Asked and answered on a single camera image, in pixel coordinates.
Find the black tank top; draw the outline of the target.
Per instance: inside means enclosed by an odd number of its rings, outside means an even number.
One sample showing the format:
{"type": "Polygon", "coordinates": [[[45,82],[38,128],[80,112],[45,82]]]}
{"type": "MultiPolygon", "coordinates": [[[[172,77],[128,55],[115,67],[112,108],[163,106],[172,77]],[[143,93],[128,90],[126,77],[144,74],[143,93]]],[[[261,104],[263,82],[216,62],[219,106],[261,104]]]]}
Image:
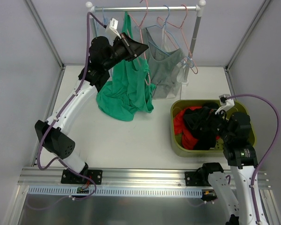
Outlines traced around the black tank top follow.
{"type": "Polygon", "coordinates": [[[210,148],[214,148],[216,145],[216,141],[219,137],[215,136],[212,132],[207,131],[201,131],[201,128],[198,129],[191,129],[191,126],[194,125],[195,119],[198,118],[200,115],[200,111],[203,109],[203,107],[207,107],[209,109],[218,109],[219,106],[217,103],[210,102],[205,103],[197,112],[185,112],[183,116],[183,120],[185,122],[186,128],[191,132],[191,134],[197,138],[200,139],[204,144],[204,150],[209,150],[210,148]]]}

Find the red tank top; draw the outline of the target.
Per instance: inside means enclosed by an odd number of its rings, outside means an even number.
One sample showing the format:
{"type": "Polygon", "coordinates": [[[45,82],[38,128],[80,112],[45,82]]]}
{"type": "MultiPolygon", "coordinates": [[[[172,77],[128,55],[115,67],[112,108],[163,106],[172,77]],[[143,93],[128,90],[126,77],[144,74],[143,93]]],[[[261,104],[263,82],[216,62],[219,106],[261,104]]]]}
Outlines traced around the red tank top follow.
{"type": "Polygon", "coordinates": [[[204,150],[204,144],[200,139],[195,138],[191,132],[186,128],[185,122],[183,120],[183,116],[185,112],[194,113],[197,112],[201,106],[191,106],[187,107],[174,117],[173,125],[174,125],[174,134],[182,135],[181,137],[181,145],[183,148],[187,150],[204,150]]]}

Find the green tank top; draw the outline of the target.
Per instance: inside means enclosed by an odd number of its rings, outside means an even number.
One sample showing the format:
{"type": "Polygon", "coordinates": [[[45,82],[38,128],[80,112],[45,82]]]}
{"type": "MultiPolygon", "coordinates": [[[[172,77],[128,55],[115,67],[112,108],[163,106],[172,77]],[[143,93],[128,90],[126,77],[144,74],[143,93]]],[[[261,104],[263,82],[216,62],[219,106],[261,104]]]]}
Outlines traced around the green tank top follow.
{"type": "Polygon", "coordinates": [[[155,85],[149,78],[150,69],[142,56],[121,61],[113,67],[112,80],[96,96],[99,109],[122,121],[132,121],[137,112],[151,113],[155,85]]]}

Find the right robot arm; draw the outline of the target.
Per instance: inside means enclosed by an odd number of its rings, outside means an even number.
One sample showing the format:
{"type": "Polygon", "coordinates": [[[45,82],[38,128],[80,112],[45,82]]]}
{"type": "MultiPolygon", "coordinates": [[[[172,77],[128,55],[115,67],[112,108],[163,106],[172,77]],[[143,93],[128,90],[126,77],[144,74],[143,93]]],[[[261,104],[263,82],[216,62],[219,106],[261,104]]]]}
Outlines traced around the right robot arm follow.
{"type": "Polygon", "coordinates": [[[236,193],[231,190],[219,163],[205,163],[200,168],[200,181],[214,189],[224,209],[228,225],[266,225],[256,175],[258,162],[249,142],[250,116],[234,112],[227,120],[219,113],[206,113],[200,123],[223,140],[223,153],[230,166],[236,193]]]}

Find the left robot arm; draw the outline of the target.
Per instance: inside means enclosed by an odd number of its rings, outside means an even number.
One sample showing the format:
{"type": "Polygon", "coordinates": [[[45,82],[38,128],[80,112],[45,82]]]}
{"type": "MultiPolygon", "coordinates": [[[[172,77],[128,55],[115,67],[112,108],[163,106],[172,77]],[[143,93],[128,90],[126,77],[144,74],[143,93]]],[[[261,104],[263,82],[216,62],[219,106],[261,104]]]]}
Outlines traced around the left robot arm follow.
{"type": "Polygon", "coordinates": [[[91,178],[89,166],[75,153],[75,142],[68,137],[68,133],[84,105],[108,81],[109,70],[122,61],[133,61],[147,49],[146,44],[131,39],[126,33],[116,36],[112,44],[104,36],[94,39],[87,37],[85,66],[72,92],[49,118],[35,123],[39,140],[37,166],[40,170],[48,168],[40,163],[42,149],[46,149],[55,156],[55,160],[64,164],[66,183],[88,182],[91,178]]]}

